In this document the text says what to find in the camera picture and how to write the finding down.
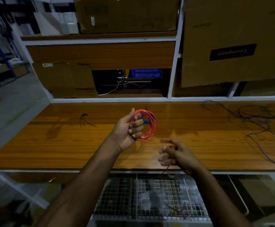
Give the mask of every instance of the wooden panel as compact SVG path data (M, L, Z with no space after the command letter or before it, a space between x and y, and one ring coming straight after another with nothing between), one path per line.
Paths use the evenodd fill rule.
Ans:
M172 37L176 36L176 31L167 32L145 32L145 33L101 33L101 34L71 34L42 36L41 34L21 37L23 41L53 41L53 40L82 40L100 38L150 38L150 37Z
M35 63L76 62L92 70L171 68L174 41L27 46Z
M249 104L275 107L275 102L267 101L225 104L230 110ZM208 111L201 102L53 103L0 150L0 169L80 170L121 116L132 107L146 106L157 118L153 140L137 141L119 156L114 169L164 170L157 160L163 146L159 140L174 137L189 146L211 171L275 171L275 164L246 136L260 131L258 126L228 118L229 113L216 104L209 103L212 111ZM83 113L96 127L80 127ZM275 121L271 129L275 132ZM265 132L256 138L275 160L275 135Z
M7 172L10 178L18 183L69 183L77 173L51 173L51 172Z

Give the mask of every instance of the hand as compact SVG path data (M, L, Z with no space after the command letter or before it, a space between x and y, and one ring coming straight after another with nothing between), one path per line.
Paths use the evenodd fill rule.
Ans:
M203 164L194 156L194 154L185 146L185 144L174 139L161 139L161 143L171 143L173 146L163 147L159 153L161 156L158 161L162 166L177 165L184 171L194 173L204 167Z
M132 108L128 115L120 118L108 136L109 139L119 146L121 151L127 149L136 141L137 138L142 136L144 120L141 119L142 115L139 113L135 115L135 121L130 122L134 113L135 110Z

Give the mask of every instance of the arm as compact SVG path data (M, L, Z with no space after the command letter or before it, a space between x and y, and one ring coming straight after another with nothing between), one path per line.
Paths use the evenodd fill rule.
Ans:
M159 157L161 165L178 165L185 173L191 174L214 226L252 226L234 206L214 176L184 144L172 139L162 139L161 142L171 143L174 146L174 148L162 148Z
M142 136L141 114L121 118L82 171L45 210L37 227L86 227L120 153Z

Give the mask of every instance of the coiled red wire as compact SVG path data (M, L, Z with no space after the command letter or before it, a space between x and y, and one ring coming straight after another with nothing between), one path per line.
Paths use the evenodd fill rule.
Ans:
M149 129L148 129L146 135L138 138L141 142L145 142L144 140L152 138L152 136L155 134L155 130L156 130L155 115L151 111L139 109L139 110L135 111L134 116L139 113L144 114L149 119Z

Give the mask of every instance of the wooden workbench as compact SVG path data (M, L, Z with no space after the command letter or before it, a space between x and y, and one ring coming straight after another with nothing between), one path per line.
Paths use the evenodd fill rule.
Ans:
M275 101L223 104L230 110L249 104L275 107ZM204 109L201 102L50 104L0 150L0 169L80 170L120 117L132 107L137 110L147 106L157 117L155 137L150 143L137 141L125 150L114 169L165 169L157 161L158 149L163 146L159 139L173 137L190 147L211 171L275 171L275 164L246 136L250 129L256 132L260 127L228 117L229 113L217 104L206 105L212 111ZM80 127L83 113L96 127ZM271 129L275 132L275 121ZM275 135L265 132L256 139L275 160Z

